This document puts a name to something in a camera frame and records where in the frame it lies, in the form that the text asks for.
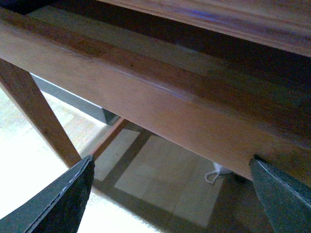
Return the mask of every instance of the wooden beam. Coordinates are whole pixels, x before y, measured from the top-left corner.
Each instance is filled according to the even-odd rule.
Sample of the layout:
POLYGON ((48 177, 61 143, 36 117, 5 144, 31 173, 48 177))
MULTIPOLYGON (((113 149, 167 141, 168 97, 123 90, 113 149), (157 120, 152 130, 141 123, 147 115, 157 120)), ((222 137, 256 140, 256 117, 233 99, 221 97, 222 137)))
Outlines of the wooden beam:
POLYGON ((16 66, 245 177, 258 154, 311 185, 311 118, 299 107, 6 10, 0 30, 0 58, 16 66))
POLYGON ((120 118, 105 134, 104 138, 100 143, 97 144, 95 149, 91 152, 94 160, 98 159, 98 157, 103 153, 103 151, 110 145, 110 143, 115 139, 121 130, 127 125, 128 120, 124 118, 120 118))
POLYGON ((311 56, 311 2, 99 0, 274 48, 311 56))
POLYGON ((68 167, 81 160, 31 75, 0 59, 0 87, 68 167))

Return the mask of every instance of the table top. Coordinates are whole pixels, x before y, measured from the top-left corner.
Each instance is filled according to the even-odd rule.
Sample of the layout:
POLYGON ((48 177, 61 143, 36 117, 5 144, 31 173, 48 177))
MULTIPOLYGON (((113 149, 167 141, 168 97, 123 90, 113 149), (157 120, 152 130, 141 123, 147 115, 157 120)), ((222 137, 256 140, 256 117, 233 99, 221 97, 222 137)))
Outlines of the table top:
POLYGON ((99 0, 311 56, 311 1, 99 0))

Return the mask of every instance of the wooden table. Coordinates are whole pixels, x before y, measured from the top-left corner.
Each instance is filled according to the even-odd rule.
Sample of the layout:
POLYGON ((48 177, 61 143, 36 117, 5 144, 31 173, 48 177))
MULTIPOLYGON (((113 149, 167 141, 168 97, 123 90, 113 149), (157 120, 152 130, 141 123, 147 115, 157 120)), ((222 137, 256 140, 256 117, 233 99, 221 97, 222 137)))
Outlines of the wooden table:
MULTIPOLYGON (((306 0, 105 2, 304 55, 304 61, 311 56, 306 0)), ((239 64, 241 74, 233 74, 231 63, 211 56, 204 62, 217 72, 198 74, 4 9, 0 59, 2 87, 69 166, 80 157, 28 72, 249 179, 248 163, 258 154, 311 185, 308 88, 285 88, 256 74, 252 83, 261 91, 250 92, 250 82, 244 89, 228 84, 233 76, 246 77, 239 64)))

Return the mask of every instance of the light patch on floor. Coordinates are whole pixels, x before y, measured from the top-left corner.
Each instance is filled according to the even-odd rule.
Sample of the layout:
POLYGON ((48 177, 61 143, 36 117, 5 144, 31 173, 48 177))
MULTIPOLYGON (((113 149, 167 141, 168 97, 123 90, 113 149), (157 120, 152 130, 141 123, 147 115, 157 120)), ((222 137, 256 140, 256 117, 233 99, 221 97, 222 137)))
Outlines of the light patch on floor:
MULTIPOLYGON (((44 93, 51 108, 82 155, 107 132, 110 126, 95 120, 78 109, 44 93)), ((122 132, 127 144, 137 133, 122 132)), ((3 218, 53 182, 67 167, 45 143, 23 114, 0 90, 0 218, 3 218)), ((79 233, 89 232, 158 232, 151 225, 114 204, 102 193, 92 189, 79 233)))

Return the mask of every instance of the cable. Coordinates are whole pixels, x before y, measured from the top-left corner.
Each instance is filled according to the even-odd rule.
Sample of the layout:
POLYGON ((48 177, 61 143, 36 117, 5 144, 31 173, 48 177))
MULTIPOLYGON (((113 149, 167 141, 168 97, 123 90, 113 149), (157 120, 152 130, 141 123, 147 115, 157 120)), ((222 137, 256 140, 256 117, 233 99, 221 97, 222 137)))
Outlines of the cable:
POLYGON ((211 171, 211 172, 209 172, 209 173, 207 173, 207 174, 205 175, 205 180, 206 180, 209 184, 214 185, 215 182, 216 182, 216 180, 217 180, 218 178, 220 178, 220 177, 219 177, 219 174, 220 174, 220 171, 211 171), (209 181, 208 178, 209 178, 211 175, 216 175, 216 176, 214 177, 214 179, 213 179, 212 181, 209 181))

